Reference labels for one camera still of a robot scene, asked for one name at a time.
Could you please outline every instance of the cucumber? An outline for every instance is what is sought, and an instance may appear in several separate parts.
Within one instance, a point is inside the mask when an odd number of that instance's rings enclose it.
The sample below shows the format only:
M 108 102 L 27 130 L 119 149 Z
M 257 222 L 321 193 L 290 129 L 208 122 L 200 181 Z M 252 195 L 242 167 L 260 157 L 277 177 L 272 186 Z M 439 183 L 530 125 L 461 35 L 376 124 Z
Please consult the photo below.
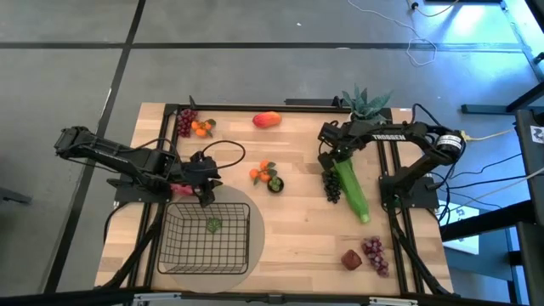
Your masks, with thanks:
M 340 186 L 343 193 L 348 199 L 351 210 L 357 215 L 360 222 L 365 224 L 371 220 L 371 216 L 368 211 L 368 201 L 363 194 L 363 190 L 360 188 L 359 181 L 355 176 L 351 158 L 337 162 L 334 165 L 340 178 Z

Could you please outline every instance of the pink object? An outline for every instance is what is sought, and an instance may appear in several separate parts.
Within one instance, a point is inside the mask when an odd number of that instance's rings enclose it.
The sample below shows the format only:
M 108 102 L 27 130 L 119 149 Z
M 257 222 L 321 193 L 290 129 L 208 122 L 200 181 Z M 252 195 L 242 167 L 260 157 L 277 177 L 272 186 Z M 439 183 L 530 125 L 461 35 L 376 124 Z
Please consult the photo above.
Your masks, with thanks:
M 193 189 L 189 185 L 170 184 L 170 189 L 180 196 L 192 196 Z

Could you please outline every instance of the plastic plant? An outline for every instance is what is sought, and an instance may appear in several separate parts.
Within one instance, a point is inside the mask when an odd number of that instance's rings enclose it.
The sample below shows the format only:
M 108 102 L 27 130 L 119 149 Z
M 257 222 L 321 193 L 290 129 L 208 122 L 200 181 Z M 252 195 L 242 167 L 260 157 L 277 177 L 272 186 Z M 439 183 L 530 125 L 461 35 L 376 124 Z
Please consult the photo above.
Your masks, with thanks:
M 223 221 L 220 218 L 208 218 L 206 222 L 206 229 L 212 234 L 215 234 L 222 226 Z
M 269 181 L 269 186 L 270 188 L 272 188 L 273 191 L 280 191 L 280 184 L 281 184 L 281 181 L 278 177 L 274 176 L 270 181 Z
M 367 121 L 371 124 L 385 122 L 386 119 L 378 114 L 378 112 L 389 102 L 393 91 L 374 98 L 368 102 L 368 92 L 366 88 L 361 92 L 357 84 L 355 84 L 354 98 L 351 99 L 349 93 L 342 91 L 343 100 L 348 103 L 354 114 L 359 120 Z

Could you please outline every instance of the red cube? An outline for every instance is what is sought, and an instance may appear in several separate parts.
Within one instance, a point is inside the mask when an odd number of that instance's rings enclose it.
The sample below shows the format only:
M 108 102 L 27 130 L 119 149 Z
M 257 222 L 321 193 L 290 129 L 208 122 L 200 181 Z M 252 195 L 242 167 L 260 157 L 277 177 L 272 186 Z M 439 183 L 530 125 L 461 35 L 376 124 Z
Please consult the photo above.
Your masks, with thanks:
M 342 256 L 342 264 L 346 269 L 353 271 L 357 269 L 363 262 L 360 260 L 359 255 L 354 250 L 348 250 Z

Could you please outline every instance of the gray concrete floor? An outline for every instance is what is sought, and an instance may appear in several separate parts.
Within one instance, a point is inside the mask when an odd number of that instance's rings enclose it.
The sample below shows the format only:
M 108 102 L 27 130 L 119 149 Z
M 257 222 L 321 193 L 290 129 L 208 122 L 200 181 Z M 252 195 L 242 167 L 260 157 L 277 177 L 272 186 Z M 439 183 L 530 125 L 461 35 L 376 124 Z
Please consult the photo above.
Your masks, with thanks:
M 516 43 L 498 5 L 456 5 L 428 19 L 402 0 L 355 1 L 416 27 L 437 43 Z M 124 42 L 136 0 L 62 2 L 0 0 L 0 185 L 33 196 L 29 206 L 0 205 L 0 296 L 42 290 L 81 168 L 54 157 L 62 127 L 95 128 L 121 50 L 8 50 L 1 42 Z M 534 51 L 541 40 L 523 1 L 509 1 L 524 22 Z M 443 5 L 426 5 L 438 11 Z M 411 31 L 345 1 L 148 1 L 136 42 L 362 42 L 407 43 Z M 413 52 L 424 61 L 431 52 Z M 537 84 L 521 53 L 439 52 L 431 65 L 414 67 L 404 50 L 192 49 L 133 50 L 116 97 L 106 138 L 129 143 L 142 102 L 282 104 L 289 98 L 330 98 L 354 83 L 370 95 L 394 90 L 392 107 L 421 103 L 451 128 L 481 137 L 511 128 L 511 116 L 467 116 L 465 103 L 507 104 Z M 418 120 L 428 119 L 418 113 Z M 471 143 L 457 172 L 519 153 L 510 133 Z M 512 175 L 524 172 L 510 161 Z M 499 168 L 457 178 L 452 185 L 500 176 Z M 89 186 L 59 290 L 91 288 L 99 264 L 102 229 L 114 190 L 97 170 Z M 469 188 L 478 196 L 499 184 Z M 528 198 L 524 184 L 486 198 L 508 205 Z M 456 202 L 465 199 L 452 196 Z M 474 204 L 476 207 L 489 207 Z M 501 280 L 452 271 L 463 296 L 507 301 Z

